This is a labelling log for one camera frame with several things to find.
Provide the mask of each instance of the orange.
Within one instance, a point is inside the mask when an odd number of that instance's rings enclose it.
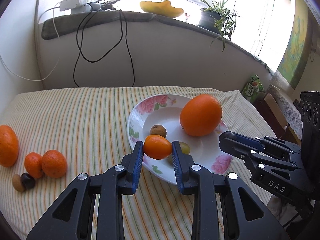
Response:
[[[42,156],[38,153],[29,153],[24,159],[24,167],[27,173],[35,179],[42,177]]]
[[[19,142],[10,126],[0,126],[0,165],[11,167],[17,161]]]
[[[42,156],[42,170],[52,178],[60,178],[67,172],[68,164],[62,153],[49,150]]]
[[[212,133],[221,121],[222,108],[210,95],[192,98],[180,113],[180,124],[188,135],[204,136]]]
[[[152,134],[144,141],[143,151],[150,158],[161,160],[171,154],[172,146],[166,138]]]

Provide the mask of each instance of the floral plate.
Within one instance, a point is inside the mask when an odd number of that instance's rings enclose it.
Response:
[[[223,121],[207,136],[192,137],[187,135],[180,125],[180,112],[190,98],[180,95],[156,95],[144,99],[131,111],[127,134],[131,148],[136,141],[145,141],[150,129],[160,124],[167,130],[166,139],[170,142],[182,141],[190,146],[190,155],[195,163],[209,171],[223,175],[231,165],[232,156],[219,148],[219,135],[228,130]],[[143,156],[143,166],[151,173],[171,184],[177,184],[173,166],[164,160],[154,160]]]

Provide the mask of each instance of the large orange fruit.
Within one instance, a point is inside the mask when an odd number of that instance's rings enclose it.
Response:
[[[150,158],[161,160],[171,154],[172,146],[166,138],[152,134],[144,141],[143,151]]]
[[[52,178],[60,178],[67,172],[68,164],[62,153],[49,150],[42,156],[42,170]]]
[[[17,161],[19,153],[18,138],[12,128],[0,126],[0,165],[11,167]]]
[[[35,179],[42,177],[42,156],[38,153],[29,153],[24,159],[24,167],[27,173]]]
[[[220,123],[222,108],[210,95],[192,98],[180,113],[180,124],[188,135],[204,136],[213,132]]]

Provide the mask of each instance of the black flower pot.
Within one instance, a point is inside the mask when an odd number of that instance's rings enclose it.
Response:
[[[221,20],[221,15],[217,12],[202,10],[201,19],[198,26],[212,31],[214,33],[220,34],[219,29],[217,27],[214,27],[216,23],[214,19],[216,19],[217,21]]]

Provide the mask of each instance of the camera lens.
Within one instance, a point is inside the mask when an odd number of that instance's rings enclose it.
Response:
[[[311,120],[311,107],[310,107],[310,104],[307,104],[306,114],[307,114],[307,121],[310,122],[310,120]]]
[[[317,123],[318,123],[318,110],[316,108],[313,109],[312,120],[313,120],[313,124],[317,125]]]
[[[305,107],[304,103],[302,103],[302,106],[301,106],[301,114],[302,114],[302,116],[304,116],[305,113],[306,113],[306,107]]]

